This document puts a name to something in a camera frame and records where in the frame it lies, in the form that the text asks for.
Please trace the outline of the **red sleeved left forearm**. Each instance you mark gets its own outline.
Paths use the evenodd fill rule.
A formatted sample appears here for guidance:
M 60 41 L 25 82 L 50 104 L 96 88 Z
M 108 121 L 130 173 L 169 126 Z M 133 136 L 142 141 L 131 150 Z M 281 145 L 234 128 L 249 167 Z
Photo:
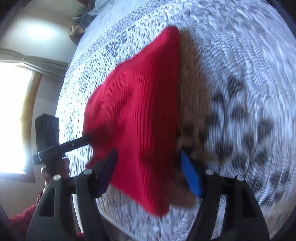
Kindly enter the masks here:
M 37 201 L 35 204 L 26 208 L 22 213 L 9 218 L 11 228 L 13 229 L 14 233 L 16 233 L 17 237 L 19 237 L 21 240 L 26 240 L 27 238 L 31 219 L 42 196 L 43 192 L 40 192 L 37 196 Z

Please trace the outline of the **person's left hand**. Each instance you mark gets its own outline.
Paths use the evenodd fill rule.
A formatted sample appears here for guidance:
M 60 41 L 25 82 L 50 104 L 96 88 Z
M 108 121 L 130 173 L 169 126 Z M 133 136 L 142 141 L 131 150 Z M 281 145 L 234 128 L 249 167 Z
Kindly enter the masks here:
M 70 160 L 67 158 L 60 159 L 56 162 L 54 162 L 56 165 L 55 167 L 51 166 L 50 169 L 48 169 L 48 166 L 44 166 L 41 168 L 41 175 L 45 181 L 45 185 L 48 185 L 52 178 L 55 175 L 60 175 L 62 178 L 68 178 L 70 174 Z

